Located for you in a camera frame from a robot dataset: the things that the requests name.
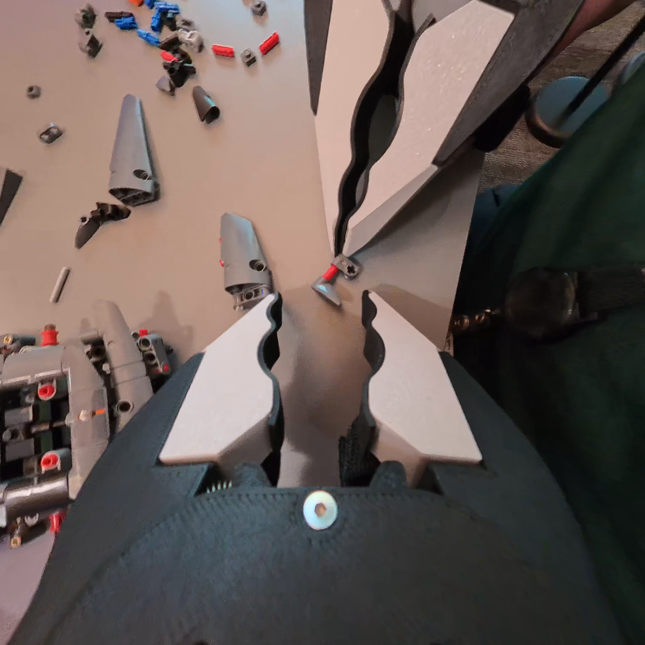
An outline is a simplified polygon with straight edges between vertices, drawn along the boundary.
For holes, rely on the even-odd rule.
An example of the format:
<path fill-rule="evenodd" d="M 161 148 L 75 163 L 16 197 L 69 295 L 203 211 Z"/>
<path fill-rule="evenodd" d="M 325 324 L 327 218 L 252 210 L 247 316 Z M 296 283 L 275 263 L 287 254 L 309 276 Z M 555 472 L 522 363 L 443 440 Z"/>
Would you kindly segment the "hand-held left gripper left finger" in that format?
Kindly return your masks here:
<path fill-rule="evenodd" d="M 262 466 L 276 486 L 284 442 L 278 380 L 283 298 L 265 296 L 207 345 L 159 454 L 165 465 Z"/>

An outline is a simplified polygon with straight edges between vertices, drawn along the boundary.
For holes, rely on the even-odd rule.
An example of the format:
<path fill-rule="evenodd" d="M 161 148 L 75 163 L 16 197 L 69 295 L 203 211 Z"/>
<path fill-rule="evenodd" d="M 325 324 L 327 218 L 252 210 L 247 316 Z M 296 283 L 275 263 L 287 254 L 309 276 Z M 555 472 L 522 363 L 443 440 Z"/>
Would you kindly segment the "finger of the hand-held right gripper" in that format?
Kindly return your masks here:
<path fill-rule="evenodd" d="M 315 113 L 320 180 L 330 246 L 343 252 L 344 220 L 367 165 L 370 87 L 382 71 L 398 1 L 333 1 Z"/>
<path fill-rule="evenodd" d="M 346 256 L 367 246 L 439 172 L 439 150 L 514 18 L 511 10 L 468 1 L 440 20 L 428 15 L 417 30 L 399 76 L 391 141 L 346 220 Z"/>

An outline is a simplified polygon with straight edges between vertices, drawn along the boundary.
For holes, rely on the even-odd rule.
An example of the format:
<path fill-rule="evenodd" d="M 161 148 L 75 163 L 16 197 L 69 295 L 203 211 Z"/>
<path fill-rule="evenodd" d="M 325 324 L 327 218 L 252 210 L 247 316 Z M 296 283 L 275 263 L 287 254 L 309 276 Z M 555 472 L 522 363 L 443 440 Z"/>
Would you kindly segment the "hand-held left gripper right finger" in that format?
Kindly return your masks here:
<path fill-rule="evenodd" d="M 373 291 L 362 294 L 368 451 L 398 462 L 418 484 L 429 464 L 481 465 L 483 457 L 436 345 Z"/>

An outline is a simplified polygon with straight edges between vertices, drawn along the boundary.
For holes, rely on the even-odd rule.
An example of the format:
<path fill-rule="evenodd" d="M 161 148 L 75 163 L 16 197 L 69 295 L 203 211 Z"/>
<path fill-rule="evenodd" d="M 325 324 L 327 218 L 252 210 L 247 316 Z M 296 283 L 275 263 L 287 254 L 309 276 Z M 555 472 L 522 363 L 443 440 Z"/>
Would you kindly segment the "grey lego slope piece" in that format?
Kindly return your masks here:
<path fill-rule="evenodd" d="M 320 277 L 312 283 L 311 288 L 327 302 L 333 304 L 337 308 L 342 307 L 342 298 L 332 281 L 329 281 L 324 277 Z"/>

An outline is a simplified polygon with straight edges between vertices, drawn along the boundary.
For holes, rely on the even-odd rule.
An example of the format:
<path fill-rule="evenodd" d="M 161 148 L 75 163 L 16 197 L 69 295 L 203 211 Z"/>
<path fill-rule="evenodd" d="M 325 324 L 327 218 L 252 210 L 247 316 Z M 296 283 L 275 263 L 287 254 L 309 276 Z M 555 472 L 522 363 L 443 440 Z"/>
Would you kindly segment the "small grey lego panel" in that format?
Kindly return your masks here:
<path fill-rule="evenodd" d="M 249 310 L 273 292 L 271 271 L 254 225 L 240 215 L 224 213 L 220 243 L 224 289 L 233 298 L 234 310 Z"/>

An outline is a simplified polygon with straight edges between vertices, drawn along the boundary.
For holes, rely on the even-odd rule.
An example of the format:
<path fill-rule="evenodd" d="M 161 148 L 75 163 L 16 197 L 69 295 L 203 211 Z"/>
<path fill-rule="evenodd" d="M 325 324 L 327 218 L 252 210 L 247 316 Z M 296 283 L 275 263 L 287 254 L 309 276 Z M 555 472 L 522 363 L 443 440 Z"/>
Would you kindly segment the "grey lego vehicle model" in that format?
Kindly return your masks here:
<path fill-rule="evenodd" d="M 1 338 L 1 539 L 19 548 L 57 533 L 115 435 L 173 372 L 173 348 L 131 330 L 115 302 L 94 306 L 96 328 L 59 341 Z"/>

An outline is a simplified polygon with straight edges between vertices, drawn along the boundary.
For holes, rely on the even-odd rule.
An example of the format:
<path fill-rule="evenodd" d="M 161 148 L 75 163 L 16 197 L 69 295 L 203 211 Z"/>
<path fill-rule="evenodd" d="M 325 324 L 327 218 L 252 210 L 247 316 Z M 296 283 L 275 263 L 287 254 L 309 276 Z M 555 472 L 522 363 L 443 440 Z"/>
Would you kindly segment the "black curved lego piece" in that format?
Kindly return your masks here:
<path fill-rule="evenodd" d="M 220 108 L 202 86 L 192 88 L 192 98 L 200 122 L 209 125 L 220 117 Z"/>

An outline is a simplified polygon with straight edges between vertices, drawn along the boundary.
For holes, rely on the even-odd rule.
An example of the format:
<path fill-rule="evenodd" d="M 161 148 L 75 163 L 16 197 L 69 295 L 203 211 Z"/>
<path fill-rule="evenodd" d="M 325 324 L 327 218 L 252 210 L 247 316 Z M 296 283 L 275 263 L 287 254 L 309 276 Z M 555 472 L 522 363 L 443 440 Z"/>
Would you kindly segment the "cluster of small lego pieces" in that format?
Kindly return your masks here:
<path fill-rule="evenodd" d="M 164 75 L 171 78 L 175 89 L 181 88 L 197 74 L 192 54 L 205 47 L 202 33 L 193 20 L 185 17 L 179 5 L 171 1 L 131 1 L 150 12 L 149 26 L 141 27 L 132 11 L 113 10 L 105 18 L 122 32 L 135 34 L 138 39 L 156 50 L 161 58 Z"/>

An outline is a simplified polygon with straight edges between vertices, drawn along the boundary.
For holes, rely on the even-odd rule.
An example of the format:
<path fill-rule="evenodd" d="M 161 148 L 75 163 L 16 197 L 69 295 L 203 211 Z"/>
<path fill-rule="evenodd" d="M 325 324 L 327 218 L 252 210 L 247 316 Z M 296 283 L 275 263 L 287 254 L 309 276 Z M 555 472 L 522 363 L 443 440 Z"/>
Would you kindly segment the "black lego blade piece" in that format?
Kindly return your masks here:
<path fill-rule="evenodd" d="M 96 203 L 96 207 L 88 215 L 81 216 L 75 236 L 75 248 L 81 249 L 106 223 L 127 219 L 131 209 L 124 205 Z"/>

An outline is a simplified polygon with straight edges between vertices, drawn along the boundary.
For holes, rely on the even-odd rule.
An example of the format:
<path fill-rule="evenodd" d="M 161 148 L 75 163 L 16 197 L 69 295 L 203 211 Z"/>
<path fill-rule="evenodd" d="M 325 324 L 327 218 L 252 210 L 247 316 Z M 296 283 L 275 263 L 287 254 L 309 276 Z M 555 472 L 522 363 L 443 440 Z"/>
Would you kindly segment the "large grey lego panel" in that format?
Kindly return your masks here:
<path fill-rule="evenodd" d="M 134 208 L 160 196 L 154 160 L 149 147 L 140 98 L 124 96 L 110 161 L 109 193 Z"/>

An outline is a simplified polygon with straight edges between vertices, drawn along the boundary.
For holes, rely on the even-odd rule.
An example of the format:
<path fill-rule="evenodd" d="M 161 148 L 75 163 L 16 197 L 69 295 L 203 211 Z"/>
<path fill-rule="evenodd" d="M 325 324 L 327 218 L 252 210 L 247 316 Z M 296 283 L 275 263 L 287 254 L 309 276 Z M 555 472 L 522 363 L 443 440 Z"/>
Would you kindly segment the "dark lego wedge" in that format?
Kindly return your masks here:
<path fill-rule="evenodd" d="M 1 167 L 1 211 L 0 223 L 3 224 L 6 214 L 23 181 L 22 175 L 13 170 Z"/>

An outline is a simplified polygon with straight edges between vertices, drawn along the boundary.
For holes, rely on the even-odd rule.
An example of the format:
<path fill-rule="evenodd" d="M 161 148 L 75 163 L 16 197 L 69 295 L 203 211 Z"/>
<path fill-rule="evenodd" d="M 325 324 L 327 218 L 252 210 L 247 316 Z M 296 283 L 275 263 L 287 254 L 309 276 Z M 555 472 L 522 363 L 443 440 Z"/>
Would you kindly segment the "person's dark blue trousers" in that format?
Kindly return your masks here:
<path fill-rule="evenodd" d="M 520 235 L 513 230 L 514 215 L 504 215 L 506 204 L 523 183 L 504 183 L 485 189 L 474 203 L 466 253 L 473 268 L 487 264 L 513 262 L 519 247 Z"/>

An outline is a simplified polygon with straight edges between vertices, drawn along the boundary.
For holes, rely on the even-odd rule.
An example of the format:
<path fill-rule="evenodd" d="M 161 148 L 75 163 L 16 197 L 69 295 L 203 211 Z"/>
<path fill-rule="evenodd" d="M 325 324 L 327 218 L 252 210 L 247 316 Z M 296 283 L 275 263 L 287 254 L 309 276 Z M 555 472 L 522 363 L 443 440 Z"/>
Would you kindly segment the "black badge reel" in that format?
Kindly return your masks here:
<path fill-rule="evenodd" d="M 584 322 L 578 283 L 577 271 L 533 268 L 512 280 L 501 305 L 455 314 L 448 330 L 453 336 L 461 336 L 508 328 L 530 341 L 554 341 Z"/>

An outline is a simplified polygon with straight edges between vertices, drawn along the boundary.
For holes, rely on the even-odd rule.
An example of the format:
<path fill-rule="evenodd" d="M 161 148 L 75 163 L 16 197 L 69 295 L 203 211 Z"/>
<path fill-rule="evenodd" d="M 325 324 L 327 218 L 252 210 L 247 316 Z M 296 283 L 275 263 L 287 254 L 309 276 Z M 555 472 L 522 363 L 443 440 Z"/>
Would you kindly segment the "person's green shirt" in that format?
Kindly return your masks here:
<path fill-rule="evenodd" d="M 506 204 L 513 262 L 468 259 L 454 313 L 502 304 L 520 273 L 578 272 L 584 322 L 535 342 L 455 338 L 456 359 L 558 480 L 630 644 L 644 643 L 644 65 Z"/>

